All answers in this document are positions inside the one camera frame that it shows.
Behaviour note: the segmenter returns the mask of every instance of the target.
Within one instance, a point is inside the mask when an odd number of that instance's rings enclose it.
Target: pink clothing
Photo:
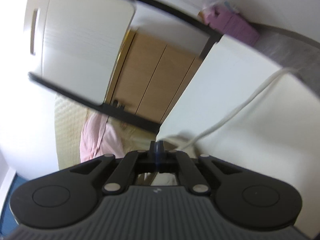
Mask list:
[[[107,115],[94,113],[83,125],[80,139],[81,163],[107,153],[112,153],[116,158],[124,157],[121,140],[107,120]]]

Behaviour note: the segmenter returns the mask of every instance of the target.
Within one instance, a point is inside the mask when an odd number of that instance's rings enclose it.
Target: ribbed gray housing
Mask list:
[[[130,186],[105,197],[81,222],[61,229],[20,225],[8,240],[306,240],[294,227],[272,232],[243,229],[224,219],[206,197],[184,187]]]

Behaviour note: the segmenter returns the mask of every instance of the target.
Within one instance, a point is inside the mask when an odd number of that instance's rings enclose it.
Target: recessed handle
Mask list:
[[[32,14],[31,22],[31,35],[30,35],[30,54],[35,55],[35,33],[36,33],[36,23],[38,18],[39,9],[34,9]]]

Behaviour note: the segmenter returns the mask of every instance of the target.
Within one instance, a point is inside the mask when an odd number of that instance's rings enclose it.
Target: pink box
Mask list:
[[[259,33],[241,16],[221,5],[214,5],[202,11],[204,23],[223,34],[228,34],[245,44],[253,46]]]

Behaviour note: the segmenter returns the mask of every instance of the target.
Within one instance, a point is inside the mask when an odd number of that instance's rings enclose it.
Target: blue floor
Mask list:
[[[1,218],[0,218],[0,238],[3,236],[9,235],[17,226],[17,222],[14,220],[14,217],[10,211],[9,207],[9,199],[12,193],[15,191],[17,187],[27,182],[25,179],[15,176],[13,182],[11,184],[7,199],[4,203],[4,207],[2,210]]]

